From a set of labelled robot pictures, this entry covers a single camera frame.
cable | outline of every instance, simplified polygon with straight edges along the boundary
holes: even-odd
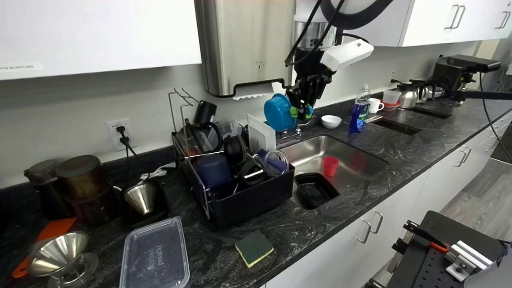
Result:
[[[479,85],[478,85],[478,87],[479,87],[479,92],[482,92],[481,72],[479,72]],[[508,162],[512,164],[510,154],[506,152],[505,146],[502,144],[498,135],[497,135],[495,130],[494,130],[492,120],[490,120],[490,117],[489,117],[489,111],[486,109],[486,101],[484,101],[484,98],[481,100],[481,104],[482,104],[484,117],[486,117],[486,120],[489,122],[489,127],[490,127],[490,130],[492,130],[492,135],[494,135],[495,140],[497,140],[497,146],[500,148],[500,151],[505,154],[505,157],[506,157]]]
[[[287,56],[286,56],[286,60],[284,60],[284,66],[286,66],[286,68],[290,66],[289,61],[290,61],[290,58],[292,58],[292,53],[297,50],[298,44],[302,42],[302,39],[303,39],[303,36],[305,36],[305,32],[306,32],[306,29],[308,29],[308,26],[310,26],[313,16],[316,15],[316,10],[319,8],[319,5],[321,5],[321,0],[316,0],[313,10],[310,12],[310,15],[308,15],[308,18],[306,18],[306,21],[305,21],[305,26],[303,26],[298,39],[294,42],[294,45],[290,47],[290,50],[289,50],[289,53],[287,53]]]
[[[140,157],[132,151],[132,148],[129,146],[129,138],[124,135],[126,128],[124,127],[116,127],[114,132],[118,135],[121,135],[121,138],[118,140],[124,148],[126,148],[126,162],[127,162],[127,151],[132,154],[134,160],[137,162],[138,165],[138,170],[140,170],[140,175],[143,173],[143,168],[142,168],[142,162],[140,162]]]
[[[366,39],[362,39],[362,37],[359,37],[359,36],[354,36],[354,34],[340,34],[340,36],[351,37],[351,39],[358,39],[358,40],[361,40],[361,42],[369,44]]]
[[[126,159],[124,159],[124,165],[126,165],[126,175],[129,175],[130,176],[130,167],[129,167],[129,151],[127,151],[127,148],[124,146],[124,151],[126,151]]]
[[[314,47],[313,47],[306,55],[303,55],[300,60],[297,60],[297,61],[294,61],[294,63],[290,63],[290,64],[287,64],[287,66],[297,66],[297,64],[303,63],[311,53],[318,52],[318,48],[319,48],[319,45],[322,44],[326,34],[327,34],[329,29],[332,28],[334,18],[337,16],[342,4],[345,4],[345,0],[337,2],[335,13],[334,13],[334,15],[330,16],[330,20],[327,21],[326,29],[322,31],[322,34],[321,34],[319,40],[314,44]]]

metal funnel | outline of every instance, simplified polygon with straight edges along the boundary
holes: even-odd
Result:
[[[148,215],[154,207],[156,188],[150,183],[142,183],[129,188],[124,192],[124,200],[137,212],[138,215]]]
[[[44,277],[73,263],[84,250],[87,239],[81,232],[70,232],[46,242],[30,261],[28,274]]]

stainless steel sink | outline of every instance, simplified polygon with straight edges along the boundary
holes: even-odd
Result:
[[[287,160],[294,165],[295,176],[319,173],[321,175],[321,157],[330,156],[338,159],[338,165],[335,175],[332,178],[324,178],[338,194],[350,194],[353,186],[369,183],[378,173],[385,170],[386,162],[366,154],[359,149],[354,149],[348,144],[343,144],[329,136],[318,136],[294,146],[287,146],[281,149],[281,152],[287,157]],[[294,188],[292,200],[305,208],[311,210],[311,207],[303,205],[298,196],[298,189]]]

cabinet door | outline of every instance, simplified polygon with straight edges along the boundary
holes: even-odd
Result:
[[[414,221],[420,221],[428,210],[439,212],[482,170],[490,154],[489,133],[486,128],[426,172],[412,208]]]
[[[191,0],[1,0],[0,80],[199,63]]]
[[[271,279],[266,288],[362,287],[393,255],[414,189],[402,188]]]
[[[452,29],[452,42],[506,39],[512,29],[510,0],[465,0],[460,26]]]
[[[463,188],[460,167],[465,156],[466,148],[460,148],[426,172],[410,220],[420,221],[428,210],[439,212]]]
[[[409,15],[402,47],[447,42],[449,28],[458,20],[454,0],[415,0]]]
[[[486,21],[487,34],[492,36],[492,39],[506,39],[512,32],[512,0],[494,2],[497,2],[497,5]]]
[[[490,39],[490,23],[495,5],[482,0],[457,0],[452,23],[444,29],[446,42],[476,42]]]

black granite countertop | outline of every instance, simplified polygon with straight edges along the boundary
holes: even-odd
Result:
[[[332,199],[316,210],[305,212],[297,208],[292,202],[284,202],[278,208],[260,215],[242,226],[226,232],[212,232],[207,229],[202,212],[190,196],[182,175],[178,172],[170,172],[166,178],[159,180],[161,188],[164,188],[167,205],[170,207],[169,216],[178,216],[183,224],[191,272],[190,287],[228,288],[263,285],[487,127],[481,101],[468,100],[460,108],[452,106],[449,101],[433,101],[423,106],[450,112],[450,117],[433,119],[409,111],[383,114],[385,119],[404,122],[422,130],[412,136],[372,124],[364,125],[362,133],[348,135],[345,106],[338,104],[318,109],[318,116],[342,116],[342,125],[335,130],[322,130],[318,125],[303,128],[302,140],[329,135],[383,159],[388,162],[388,168],[369,184],[353,186],[350,192]],[[510,101],[487,101],[492,120],[508,112],[510,108]],[[151,168],[170,160],[167,151],[154,156],[146,160]],[[119,175],[122,175],[121,168],[113,170],[113,181],[121,180]],[[44,224],[36,208],[33,192],[26,186],[10,188],[0,194],[0,200],[0,208],[9,207],[10,215],[14,215],[0,237],[0,287],[44,287],[46,280],[41,279],[26,277],[14,282],[6,277],[22,260],[36,237],[36,232]],[[122,226],[121,220],[116,220],[102,228],[84,231],[89,236],[86,252],[95,253],[100,261],[95,280],[90,287],[116,287],[122,240],[129,229]],[[252,231],[265,234],[271,242],[274,253],[257,266],[246,269],[236,255],[233,244]]]

